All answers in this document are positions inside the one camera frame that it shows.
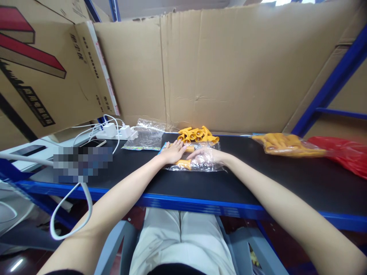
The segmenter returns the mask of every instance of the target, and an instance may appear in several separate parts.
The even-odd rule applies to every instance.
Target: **black sleeve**
[[[47,273],[46,275],[83,275],[83,273],[76,271],[76,270],[63,269],[63,270],[52,271],[50,273]]]
[[[148,275],[206,275],[203,272],[185,264],[162,264]]]

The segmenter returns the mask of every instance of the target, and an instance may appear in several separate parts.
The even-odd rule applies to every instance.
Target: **black table surface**
[[[178,134],[165,133],[164,142]],[[115,147],[108,140],[105,146]],[[220,136],[221,150],[279,182],[318,211],[367,216],[367,181],[325,158],[293,159],[264,153],[263,147],[248,137]],[[113,162],[90,177],[88,186],[111,189],[124,177],[147,163],[157,151],[117,149]],[[52,182],[44,177],[33,180]],[[145,193],[260,205],[254,195],[231,171],[193,172],[161,170]]]

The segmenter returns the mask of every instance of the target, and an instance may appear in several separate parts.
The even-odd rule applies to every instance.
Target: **smartphone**
[[[35,153],[38,153],[39,151],[42,151],[44,149],[46,149],[47,147],[44,146],[44,145],[30,145],[30,146],[27,146],[25,148],[22,148],[18,151],[15,151],[13,153],[11,153],[12,155],[22,155],[22,156],[25,156],[25,157],[28,157],[30,155],[33,155]]]
[[[102,145],[106,144],[105,139],[92,139],[90,142],[83,144],[80,147],[101,147]]]

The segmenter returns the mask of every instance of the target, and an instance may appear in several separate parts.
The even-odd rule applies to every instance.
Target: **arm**
[[[366,271],[365,255],[306,202],[238,158],[216,150],[210,154],[227,166],[303,247],[319,274],[360,275]]]
[[[115,185],[95,203],[89,222],[61,243],[37,275],[61,269],[93,275],[113,227],[134,206],[156,173],[164,165],[178,161],[185,150],[186,146],[182,147],[182,142],[175,141],[173,146]],[[86,216],[80,219],[75,228],[83,223]]]

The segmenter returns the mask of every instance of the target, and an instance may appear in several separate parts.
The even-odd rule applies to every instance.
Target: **white trousers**
[[[206,275],[235,275],[228,246],[214,215],[146,208],[130,275],[180,263]]]

